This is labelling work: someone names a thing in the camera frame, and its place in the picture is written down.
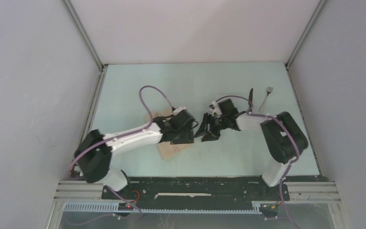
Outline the beige cloth napkin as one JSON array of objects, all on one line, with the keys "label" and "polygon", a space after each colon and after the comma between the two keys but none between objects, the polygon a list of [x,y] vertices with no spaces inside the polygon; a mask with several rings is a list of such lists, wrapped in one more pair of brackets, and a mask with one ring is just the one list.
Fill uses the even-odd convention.
[{"label": "beige cloth napkin", "polygon": [[[173,108],[166,108],[160,112],[155,112],[152,115],[147,115],[145,117],[145,121],[152,121],[155,117],[159,117],[159,116],[169,116],[172,114],[172,109]],[[172,144],[170,144],[170,142],[163,142],[163,143],[158,143],[157,148],[161,154],[162,159],[168,160],[192,145],[193,145],[193,143],[192,144],[172,145]]]}]

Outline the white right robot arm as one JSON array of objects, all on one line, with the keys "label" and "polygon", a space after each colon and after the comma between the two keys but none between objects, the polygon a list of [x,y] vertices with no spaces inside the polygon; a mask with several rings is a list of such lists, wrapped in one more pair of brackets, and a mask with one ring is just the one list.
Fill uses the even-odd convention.
[{"label": "white right robot arm", "polygon": [[218,140],[225,129],[261,131],[272,159],[261,176],[263,183],[258,186],[258,193],[263,199],[271,199],[277,194],[276,186],[284,181],[291,165],[308,148],[308,140],[288,112],[276,116],[256,114],[252,112],[253,103],[249,99],[246,100],[248,109],[239,112],[232,98],[228,95],[212,102],[194,137],[206,142]]}]

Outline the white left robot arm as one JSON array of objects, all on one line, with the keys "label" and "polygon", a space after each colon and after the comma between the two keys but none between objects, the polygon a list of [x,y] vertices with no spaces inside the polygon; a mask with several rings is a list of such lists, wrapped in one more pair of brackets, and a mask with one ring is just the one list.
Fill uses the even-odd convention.
[{"label": "white left robot arm", "polygon": [[87,183],[103,183],[124,199],[130,196],[132,186],[125,172],[112,165],[117,155],[164,142],[191,144],[198,124],[186,107],[181,106],[173,109],[171,115],[153,117],[145,125],[127,131],[102,134],[95,129],[79,144],[72,165],[79,166]]}]

